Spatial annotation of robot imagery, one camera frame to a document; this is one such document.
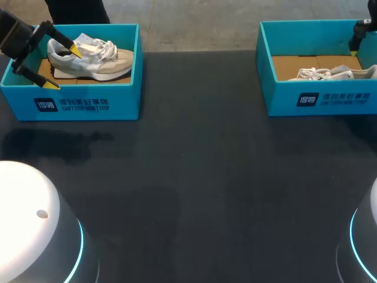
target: gray floor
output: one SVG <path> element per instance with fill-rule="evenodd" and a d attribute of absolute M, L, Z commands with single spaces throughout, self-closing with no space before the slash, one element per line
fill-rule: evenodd
<path fill-rule="evenodd" d="M 267 20 L 367 18 L 367 0 L 104 0 L 111 22 L 138 23 L 146 51 L 254 49 Z M 43 0 L 0 0 L 29 24 L 51 19 Z"/>

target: dark tabletop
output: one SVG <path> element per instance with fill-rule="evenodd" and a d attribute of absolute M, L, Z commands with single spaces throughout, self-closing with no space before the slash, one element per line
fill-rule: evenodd
<path fill-rule="evenodd" d="M 143 89 L 139 121 L 20 123 L 0 96 L 1 159 L 53 181 L 103 282 L 338 281 L 376 116 L 268 118 L 254 51 L 146 53 Z"/>

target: white dome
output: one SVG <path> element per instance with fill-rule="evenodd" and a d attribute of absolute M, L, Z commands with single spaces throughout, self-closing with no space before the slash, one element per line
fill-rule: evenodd
<path fill-rule="evenodd" d="M 57 190 L 43 173 L 0 161 L 0 282 L 13 280 L 42 254 L 59 210 Z"/>
<path fill-rule="evenodd" d="M 377 179 L 373 183 L 372 190 L 371 190 L 371 207 L 372 207 L 372 214 L 373 218 L 377 223 Z"/>

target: shoe sole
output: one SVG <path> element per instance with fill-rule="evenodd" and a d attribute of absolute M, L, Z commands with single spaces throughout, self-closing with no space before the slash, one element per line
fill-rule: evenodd
<path fill-rule="evenodd" d="M 54 70 L 54 78 L 93 78 L 96 81 L 113 81 L 131 71 L 131 68 L 122 70 L 117 73 L 113 74 L 96 74 L 90 72 L 83 72 L 83 71 L 76 71 L 76 70 L 69 70 L 69 71 L 61 71 L 55 68 Z"/>

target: person's leg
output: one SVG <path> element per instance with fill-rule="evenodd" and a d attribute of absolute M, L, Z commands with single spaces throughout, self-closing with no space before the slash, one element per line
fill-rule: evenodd
<path fill-rule="evenodd" d="M 45 0 L 55 25 L 109 24 L 102 0 Z"/>

